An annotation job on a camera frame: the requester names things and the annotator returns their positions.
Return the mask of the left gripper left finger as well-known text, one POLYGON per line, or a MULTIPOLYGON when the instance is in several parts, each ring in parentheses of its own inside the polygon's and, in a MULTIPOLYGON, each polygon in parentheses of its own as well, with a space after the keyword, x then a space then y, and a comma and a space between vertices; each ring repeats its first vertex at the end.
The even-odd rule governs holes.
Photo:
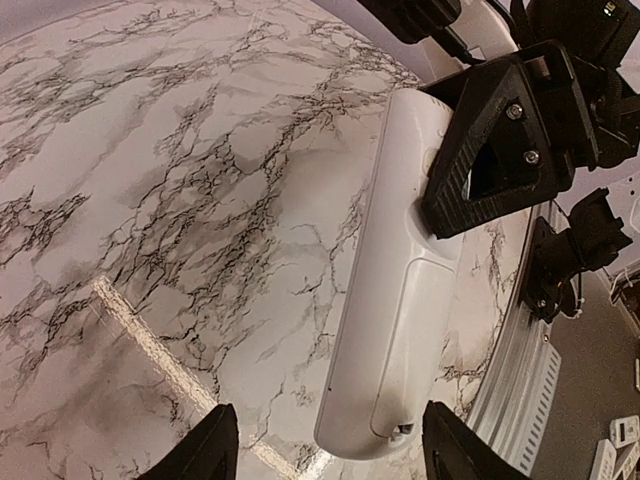
POLYGON ((239 430, 232 404, 219 404, 140 480, 235 480, 239 430))

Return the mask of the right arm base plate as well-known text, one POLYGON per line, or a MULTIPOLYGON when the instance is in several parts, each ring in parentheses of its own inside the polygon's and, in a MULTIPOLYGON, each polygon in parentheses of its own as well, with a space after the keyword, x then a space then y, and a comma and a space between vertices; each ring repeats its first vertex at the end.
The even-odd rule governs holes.
POLYGON ((544 218, 534 222, 521 300, 533 315, 551 324, 559 315, 574 317, 579 310, 578 288, 572 279, 583 262, 573 230, 556 232, 544 218))

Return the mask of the white remote control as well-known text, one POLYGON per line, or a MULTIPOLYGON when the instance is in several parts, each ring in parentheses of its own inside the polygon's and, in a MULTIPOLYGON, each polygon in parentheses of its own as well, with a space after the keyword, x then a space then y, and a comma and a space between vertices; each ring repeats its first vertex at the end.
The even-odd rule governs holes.
POLYGON ((461 238, 436 238, 418 212, 451 117, 448 106, 414 89, 396 91, 387 105, 314 430, 318 446, 333 456, 380 458, 406 448, 420 431, 421 419, 411 436, 392 445, 373 431, 371 418, 409 264, 425 259, 457 276, 461 238))

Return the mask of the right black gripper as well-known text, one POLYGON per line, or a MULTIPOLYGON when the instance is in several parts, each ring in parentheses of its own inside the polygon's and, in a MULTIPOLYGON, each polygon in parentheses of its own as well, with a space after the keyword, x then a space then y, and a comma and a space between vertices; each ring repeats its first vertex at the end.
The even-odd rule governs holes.
POLYGON ((453 110, 419 204, 439 239, 569 190, 595 168, 596 134, 572 58, 541 42, 424 89, 453 110))

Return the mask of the white battery cover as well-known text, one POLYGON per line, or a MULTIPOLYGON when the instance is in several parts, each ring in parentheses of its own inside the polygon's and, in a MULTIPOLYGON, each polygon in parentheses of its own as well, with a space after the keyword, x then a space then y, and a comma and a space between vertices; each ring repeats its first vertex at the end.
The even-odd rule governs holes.
POLYGON ((407 269, 391 348, 371 418, 373 431, 398 445, 428 402, 450 315, 456 274, 418 259, 407 269))

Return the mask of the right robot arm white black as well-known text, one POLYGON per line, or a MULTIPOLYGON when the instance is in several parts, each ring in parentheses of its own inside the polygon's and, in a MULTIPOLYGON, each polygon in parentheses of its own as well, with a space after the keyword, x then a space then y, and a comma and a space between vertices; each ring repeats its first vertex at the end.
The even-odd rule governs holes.
POLYGON ((629 1, 491 2, 496 21, 475 34, 505 38, 477 57, 459 35, 459 1, 369 1, 398 40, 431 39, 464 68, 427 86, 451 108, 416 205, 429 237, 445 240, 553 200, 577 169, 613 168, 639 148, 639 97, 620 74, 639 31, 629 1))

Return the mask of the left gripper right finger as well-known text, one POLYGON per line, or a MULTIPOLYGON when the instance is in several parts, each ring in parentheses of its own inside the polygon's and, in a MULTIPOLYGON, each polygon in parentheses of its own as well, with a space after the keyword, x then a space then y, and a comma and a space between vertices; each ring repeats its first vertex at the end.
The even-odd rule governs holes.
POLYGON ((444 403, 430 401, 423 415, 422 446, 428 480, 527 480, 444 403))

